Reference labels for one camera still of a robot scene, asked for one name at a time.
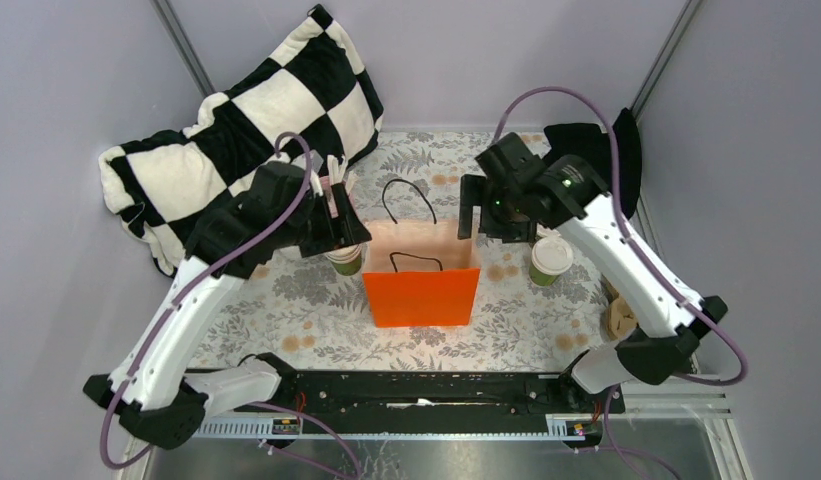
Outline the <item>orange paper bag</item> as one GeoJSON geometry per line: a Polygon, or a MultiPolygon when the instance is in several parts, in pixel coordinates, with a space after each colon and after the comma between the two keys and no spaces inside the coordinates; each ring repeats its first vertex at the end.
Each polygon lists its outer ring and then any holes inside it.
{"type": "Polygon", "coordinates": [[[429,220],[387,220],[366,224],[362,281],[378,328],[457,327],[470,323],[481,274],[472,235],[458,234],[459,222],[438,218],[420,198],[429,220]]]}

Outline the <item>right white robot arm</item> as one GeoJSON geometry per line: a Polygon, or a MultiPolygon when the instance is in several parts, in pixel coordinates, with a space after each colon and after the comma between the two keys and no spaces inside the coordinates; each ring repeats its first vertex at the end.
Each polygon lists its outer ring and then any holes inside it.
{"type": "Polygon", "coordinates": [[[688,287],[614,213],[607,183],[574,154],[533,154],[509,133],[475,157],[481,172],[460,181],[457,236],[481,233],[504,243],[533,243],[538,227],[557,231],[616,287],[638,319],[627,338],[589,350],[565,370],[561,402],[583,412],[609,387],[674,375],[727,312],[717,296],[688,287]]]}

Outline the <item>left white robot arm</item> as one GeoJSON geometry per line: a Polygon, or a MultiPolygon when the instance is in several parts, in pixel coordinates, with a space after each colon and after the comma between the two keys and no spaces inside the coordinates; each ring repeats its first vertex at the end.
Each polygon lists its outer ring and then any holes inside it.
{"type": "Polygon", "coordinates": [[[370,239],[343,173],[323,185],[299,166],[266,163],[248,190],[199,218],[142,338],[111,373],[91,376],[84,393],[131,435],[167,450],[204,420],[250,403],[287,409],[297,387],[286,377],[290,367],[272,354],[204,373],[188,372],[189,361],[229,298],[276,251],[295,247],[307,258],[370,239]]]}

